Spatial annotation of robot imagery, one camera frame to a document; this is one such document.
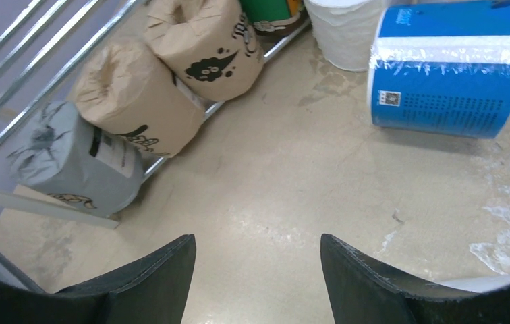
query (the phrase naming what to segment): black cartoon print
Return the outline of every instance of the black cartoon print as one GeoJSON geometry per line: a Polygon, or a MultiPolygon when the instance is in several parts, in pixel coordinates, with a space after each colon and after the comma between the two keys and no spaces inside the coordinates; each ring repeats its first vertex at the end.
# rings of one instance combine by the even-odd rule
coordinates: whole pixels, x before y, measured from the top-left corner
{"type": "Polygon", "coordinates": [[[142,133],[145,132],[147,129],[148,125],[142,125],[133,132],[116,135],[125,138],[128,142],[134,143],[136,146],[140,147],[143,151],[154,152],[154,149],[151,148],[150,146],[158,144],[160,140],[157,138],[147,138],[144,135],[142,135],[142,133]]]}
{"type": "Polygon", "coordinates": [[[62,138],[62,136],[66,135],[70,131],[62,132],[59,135],[56,134],[54,128],[52,128],[49,123],[53,120],[53,117],[62,109],[62,107],[66,103],[62,103],[52,111],[49,111],[49,105],[46,105],[41,113],[40,113],[40,125],[41,128],[37,128],[32,132],[30,137],[30,146],[28,148],[23,148],[20,150],[16,150],[13,153],[9,154],[7,158],[12,159],[13,163],[15,160],[22,154],[28,151],[34,151],[32,155],[24,159],[20,165],[20,168],[25,168],[29,166],[33,159],[37,158],[39,155],[46,153],[49,156],[50,161],[53,161],[57,165],[57,169],[60,168],[58,165],[58,161],[55,159],[53,155],[52,145],[54,142],[58,141],[62,138]]]}
{"type": "MultiPolygon", "coordinates": [[[[218,54],[223,54],[223,52],[224,50],[222,48],[217,50],[218,54]]],[[[233,59],[235,59],[235,56],[237,56],[237,52],[222,59],[218,59],[217,57],[211,57],[209,59],[202,59],[199,62],[193,63],[190,67],[186,69],[186,73],[189,75],[188,79],[194,77],[197,81],[207,82],[213,82],[219,79],[223,75],[223,70],[227,66],[229,66],[233,59]]],[[[226,77],[230,77],[232,75],[233,75],[232,71],[225,72],[226,77]]]]}
{"type": "Polygon", "coordinates": [[[251,55],[257,52],[257,44],[255,44],[255,49],[249,48],[249,44],[254,36],[251,35],[251,32],[249,32],[249,20],[245,13],[242,13],[239,16],[239,22],[235,25],[235,28],[231,33],[231,37],[233,37],[233,39],[237,39],[238,37],[243,39],[243,43],[245,44],[245,56],[251,57],[251,55]]]}
{"type": "Polygon", "coordinates": [[[63,203],[84,203],[83,205],[88,209],[96,209],[92,203],[92,199],[85,196],[78,196],[77,194],[48,194],[47,196],[60,200],[63,203]]]}

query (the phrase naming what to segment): white toilet paper roll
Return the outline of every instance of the white toilet paper roll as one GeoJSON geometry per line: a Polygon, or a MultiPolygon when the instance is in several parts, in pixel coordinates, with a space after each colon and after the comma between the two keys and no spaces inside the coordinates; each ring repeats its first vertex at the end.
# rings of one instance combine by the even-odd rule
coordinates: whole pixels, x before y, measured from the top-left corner
{"type": "Polygon", "coordinates": [[[324,58],[343,70],[368,69],[378,21],[389,5],[409,0],[305,0],[324,58]]]}

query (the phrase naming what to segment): brown paper wrapped roll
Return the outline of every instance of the brown paper wrapped roll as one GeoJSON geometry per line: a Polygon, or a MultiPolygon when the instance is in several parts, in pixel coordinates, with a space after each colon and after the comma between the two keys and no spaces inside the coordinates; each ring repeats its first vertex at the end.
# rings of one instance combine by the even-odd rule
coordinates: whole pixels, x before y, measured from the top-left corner
{"type": "Polygon", "coordinates": [[[245,93],[263,67],[238,0],[156,1],[144,38],[193,91],[214,101],[245,93]]]}
{"type": "Polygon", "coordinates": [[[109,43],[84,66],[72,99],[88,122],[160,156],[178,153],[204,117],[197,96],[130,38],[109,43]]]}

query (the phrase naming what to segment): concrete floor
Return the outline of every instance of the concrete floor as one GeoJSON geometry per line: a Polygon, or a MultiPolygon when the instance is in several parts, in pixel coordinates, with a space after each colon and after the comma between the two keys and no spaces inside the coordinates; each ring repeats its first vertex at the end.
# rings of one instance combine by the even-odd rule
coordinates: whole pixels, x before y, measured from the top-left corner
{"type": "Polygon", "coordinates": [[[0,251],[55,291],[194,233],[184,323],[332,323],[321,233],[434,281],[510,273],[510,121],[496,140],[384,130],[365,98],[307,32],[116,230],[5,211],[0,251]]]}

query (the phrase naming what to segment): gray paper wrapper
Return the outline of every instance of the gray paper wrapper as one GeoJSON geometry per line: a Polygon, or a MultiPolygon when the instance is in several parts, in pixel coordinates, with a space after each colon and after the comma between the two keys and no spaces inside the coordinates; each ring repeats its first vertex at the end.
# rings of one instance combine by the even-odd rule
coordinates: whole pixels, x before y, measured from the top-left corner
{"type": "Polygon", "coordinates": [[[128,206],[144,179],[138,150],[83,120],[70,102],[47,105],[19,143],[9,156],[19,184],[96,216],[128,206]]]}

